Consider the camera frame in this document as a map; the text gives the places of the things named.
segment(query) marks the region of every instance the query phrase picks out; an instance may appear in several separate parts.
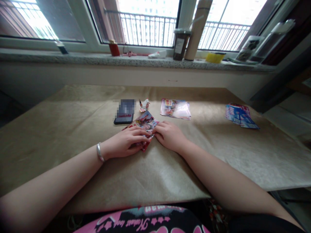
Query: smartphone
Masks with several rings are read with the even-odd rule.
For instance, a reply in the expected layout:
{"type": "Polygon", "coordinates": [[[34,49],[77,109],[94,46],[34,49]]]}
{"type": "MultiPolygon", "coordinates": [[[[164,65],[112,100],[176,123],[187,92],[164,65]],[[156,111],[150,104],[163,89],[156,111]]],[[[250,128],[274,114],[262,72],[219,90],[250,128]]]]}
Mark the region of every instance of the smartphone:
{"type": "Polygon", "coordinates": [[[134,117],[134,114],[124,114],[124,115],[121,115],[115,118],[113,123],[115,125],[130,124],[133,122],[133,117],[134,117]]]}
{"type": "Polygon", "coordinates": [[[114,120],[115,125],[130,124],[133,122],[136,100],[121,100],[117,110],[117,116],[114,120]]]}

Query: paper crane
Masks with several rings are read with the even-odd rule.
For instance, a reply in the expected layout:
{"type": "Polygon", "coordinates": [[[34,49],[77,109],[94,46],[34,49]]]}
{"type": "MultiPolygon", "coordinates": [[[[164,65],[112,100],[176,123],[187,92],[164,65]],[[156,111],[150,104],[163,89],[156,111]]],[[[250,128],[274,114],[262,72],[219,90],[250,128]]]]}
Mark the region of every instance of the paper crane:
{"type": "Polygon", "coordinates": [[[139,111],[140,112],[145,112],[145,111],[147,111],[147,108],[149,107],[149,100],[148,99],[146,99],[143,103],[139,100],[139,104],[140,104],[140,109],[139,109],[139,111]]]}

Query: wrist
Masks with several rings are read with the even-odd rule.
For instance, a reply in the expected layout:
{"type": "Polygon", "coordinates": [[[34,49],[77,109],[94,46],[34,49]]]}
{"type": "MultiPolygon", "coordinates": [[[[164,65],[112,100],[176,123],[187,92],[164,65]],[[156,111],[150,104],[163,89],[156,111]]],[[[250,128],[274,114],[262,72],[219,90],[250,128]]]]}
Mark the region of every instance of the wrist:
{"type": "Polygon", "coordinates": [[[107,150],[107,144],[105,143],[105,141],[100,143],[100,154],[104,158],[105,161],[110,159],[110,155],[107,150]]]}
{"type": "Polygon", "coordinates": [[[182,141],[176,152],[179,153],[182,157],[184,157],[184,155],[187,154],[187,151],[191,147],[191,144],[192,142],[189,141],[188,139],[185,141],[182,141]]]}

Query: brown tablecloth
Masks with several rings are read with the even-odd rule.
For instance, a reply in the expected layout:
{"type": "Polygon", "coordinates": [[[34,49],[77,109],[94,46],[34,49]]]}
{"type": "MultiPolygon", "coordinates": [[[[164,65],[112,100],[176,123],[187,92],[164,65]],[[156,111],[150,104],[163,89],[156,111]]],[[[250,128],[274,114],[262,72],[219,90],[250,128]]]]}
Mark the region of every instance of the brown tablecloth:
{"type": "MultiPolygon", "coordinates": [[[[150,113],[176,123],[211,154],[266,190],[311,186],[311,153],[251,109],[261,128],[225,119],[225,105],[243,102],[224,88],[70,85],[0,129],[1,195],[118,133],[118,99],[149,98],[150,113]],[[160,116],[161,98],[190,102],[190,121],[160,116]]],[[[139,116],[137,102],[134,117],[139,116]]],[[[107,161],[65,206],[63,213],[91,213],[209,197],[176,153],[152,140],[145,153],[107,161]]]]}

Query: bangle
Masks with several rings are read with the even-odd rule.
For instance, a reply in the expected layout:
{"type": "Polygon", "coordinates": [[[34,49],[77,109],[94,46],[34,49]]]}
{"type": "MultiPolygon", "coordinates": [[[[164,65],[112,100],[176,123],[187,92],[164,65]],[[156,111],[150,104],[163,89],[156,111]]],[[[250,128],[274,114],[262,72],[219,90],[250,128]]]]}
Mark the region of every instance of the bangle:
{"type": "Polygon", "coordinates": [[[104,159],[104,157],[101,155],[101,152],[100,152],[100,142],[97,143],[97,155],[98,155],[98,158],[99,158],[102,162],[105,162],[105,159],[104,159]]]}

